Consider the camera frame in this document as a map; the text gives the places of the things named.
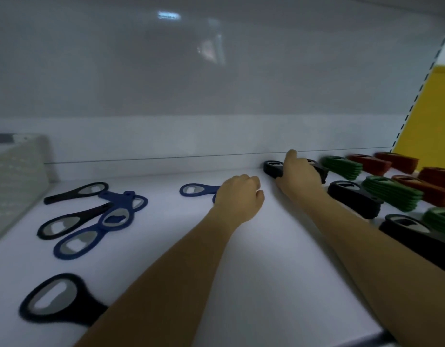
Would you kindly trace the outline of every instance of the person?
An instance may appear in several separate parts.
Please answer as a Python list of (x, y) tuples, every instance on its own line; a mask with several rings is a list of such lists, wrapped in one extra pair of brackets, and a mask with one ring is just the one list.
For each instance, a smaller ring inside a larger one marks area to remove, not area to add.
[[(443, 270), (329, 197), (318, 173), (295, 150), (287, 153), (276, 183), (325, 235), (402, 346), (445, 346)], [(263, 202), (258, 177), (225, 181), (203, 220), (146, 269), (76, 347), (190, 346), (232, 233)]]

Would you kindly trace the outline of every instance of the person's left arm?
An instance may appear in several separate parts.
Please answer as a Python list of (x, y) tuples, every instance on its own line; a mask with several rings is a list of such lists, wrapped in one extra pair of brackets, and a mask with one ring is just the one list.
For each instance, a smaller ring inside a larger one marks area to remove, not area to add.
[(156, 260), (75, 347), (190, 346), (232, 233), (264, 202), (258, 177), (234, 176), (213, 208)]

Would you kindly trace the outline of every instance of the forearm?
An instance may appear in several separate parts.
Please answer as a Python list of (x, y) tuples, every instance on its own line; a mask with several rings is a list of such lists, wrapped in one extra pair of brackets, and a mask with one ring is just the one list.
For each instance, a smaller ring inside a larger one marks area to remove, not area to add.
[(231, 227), (210, 211), (127, 289), (76, 347), (190, 346)]
[(294, 202), (340, 257), (377, 317), (404, 347), (445, 346), (445, 272), (325, 192)]

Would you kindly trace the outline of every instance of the yellow wall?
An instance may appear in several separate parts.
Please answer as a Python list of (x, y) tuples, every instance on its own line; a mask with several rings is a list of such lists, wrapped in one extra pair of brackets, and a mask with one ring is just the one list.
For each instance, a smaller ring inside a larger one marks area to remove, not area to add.
[(394, 152), (419, 158), (418, 170), (445, 168), (445, 66), (434, 67)]

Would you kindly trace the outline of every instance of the white basket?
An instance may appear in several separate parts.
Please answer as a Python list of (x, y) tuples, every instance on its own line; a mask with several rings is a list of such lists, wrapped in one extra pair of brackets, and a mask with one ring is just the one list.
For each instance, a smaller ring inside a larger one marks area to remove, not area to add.
[(0, 134), (0, 235), (49, 186), (39, 138), (35, 134)]

